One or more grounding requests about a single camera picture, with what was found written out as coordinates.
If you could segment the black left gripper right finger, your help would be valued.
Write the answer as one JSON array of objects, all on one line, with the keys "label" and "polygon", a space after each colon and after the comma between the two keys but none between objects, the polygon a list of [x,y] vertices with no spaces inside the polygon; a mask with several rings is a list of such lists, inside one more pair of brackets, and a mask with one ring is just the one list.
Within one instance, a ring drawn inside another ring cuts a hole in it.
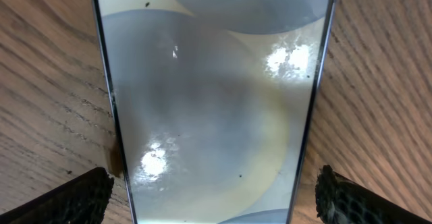
[{"label": "black left gripper right finger", "polygon": [[335,172],[320,169],[315,185],[317,217],[324,224],[431,224]]}]

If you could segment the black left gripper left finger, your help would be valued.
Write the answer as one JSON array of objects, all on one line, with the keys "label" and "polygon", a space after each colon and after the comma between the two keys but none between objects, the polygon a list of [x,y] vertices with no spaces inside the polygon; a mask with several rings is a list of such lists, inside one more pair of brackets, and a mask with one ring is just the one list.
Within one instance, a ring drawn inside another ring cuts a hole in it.
[{"label": "black left gripper left finger", "polygon": [[96,167],[1,215],[3,224],[101,224],[114,179]]}]

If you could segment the smartphone with light screen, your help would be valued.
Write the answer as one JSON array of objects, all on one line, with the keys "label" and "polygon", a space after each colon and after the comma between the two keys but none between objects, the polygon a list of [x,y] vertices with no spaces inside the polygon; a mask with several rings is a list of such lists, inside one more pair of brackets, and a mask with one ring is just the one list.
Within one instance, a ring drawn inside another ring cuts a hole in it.
[{"label": "smartphone with light screen", "polygon": [[336,0],[92,0],[134,223],[289,223]]}]

